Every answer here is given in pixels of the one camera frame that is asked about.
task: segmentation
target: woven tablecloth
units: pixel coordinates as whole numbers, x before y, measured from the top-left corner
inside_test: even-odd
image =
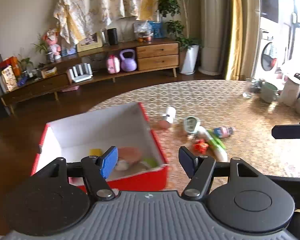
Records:
[[[228,160],[237,156],[266,175],[300,177],[300,139],[276,140],[271,129],[277,124],[298,124],[300,115],[293,108],[266,103],[255,95],[242,97],[242,81],[199,80],[156,85],[133,90],[110,98],[91,109],[101,109],[130,102],[142,102],[152,128],[169,161],[168,189],[181,192],[189,182],[178,161],[182,145],[192,149],[183,134],[183,119],[200,119],[206,129],[234,126],[236,132],[224,138]],[[176,109],[173,127],[160,130],[157,122],[167,106]],[[216,178],[213,188],[226,182]]]

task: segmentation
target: glass cup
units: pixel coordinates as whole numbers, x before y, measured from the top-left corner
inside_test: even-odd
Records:
[[[252,79],[246,78],[246,85],[242,96],[245,98],[252,98]]]

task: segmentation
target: stuffed toy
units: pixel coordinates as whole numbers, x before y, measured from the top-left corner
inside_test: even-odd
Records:
[[[54,55],[54,59],[61,58],[60,51],[61,47],[58,45],[58,33],[55,29],[48,30],[47,34],[45,34],[42,39],[49,45],[48,51],[52,52]]]

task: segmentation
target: kettlebell handle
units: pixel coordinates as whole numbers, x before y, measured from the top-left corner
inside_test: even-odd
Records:
[[[136,52],[134,51],[134,49],[124,49],[124,50],[120,51],[120,58],[121,58],[121,60],[125,60],[125,57],[123,56],[123,54],[125,52],[132,52],[132,58],[133,59],[136,58]]]

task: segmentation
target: wooden floor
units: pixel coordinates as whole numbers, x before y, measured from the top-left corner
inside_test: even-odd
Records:
[[[80,114],[96,104],[134,89],[188,80],[219,79],[199,72],[193,75],[178,74],[172,70],[154,71],[82,86],[77,91],[44,95],[16,105],[15,117],[0,120],[0,235],[9,228],[4,220],[2,203],[4,195],[26,179],[31,172],[38,143],[47,122]]]

